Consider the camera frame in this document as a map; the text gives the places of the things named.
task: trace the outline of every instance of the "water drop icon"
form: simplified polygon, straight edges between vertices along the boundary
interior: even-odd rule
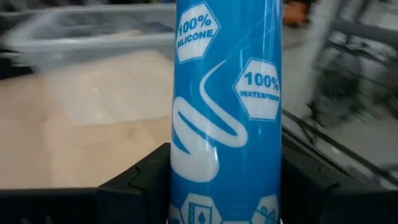
[[[204,223],[206,222],[205,214],[203,214],[203,212],[201,212],[201,213],[199,214],[198,221],[199,221],[199,223],[201,223],[201,224],[204,224]]]

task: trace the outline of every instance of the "blue cylindrical container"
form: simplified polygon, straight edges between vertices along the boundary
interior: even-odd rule
[[[177,1],[169,223],[279,223],[281,8]]]

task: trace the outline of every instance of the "blurry background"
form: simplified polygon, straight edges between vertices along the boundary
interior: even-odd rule
[[[170,141],[174,4],[0,3],[0,188],[99,185]],[[284,7],[282,124],[396,189],[398,2]]]

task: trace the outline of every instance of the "black holder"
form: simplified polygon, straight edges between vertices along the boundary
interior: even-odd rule
[[[354,179],[286,129],[282,155],[285,224],[397,223],[396,191]],[[170,144],[165,143],[97,188],[2,190],[0,223],[165,224],[169,182]]]

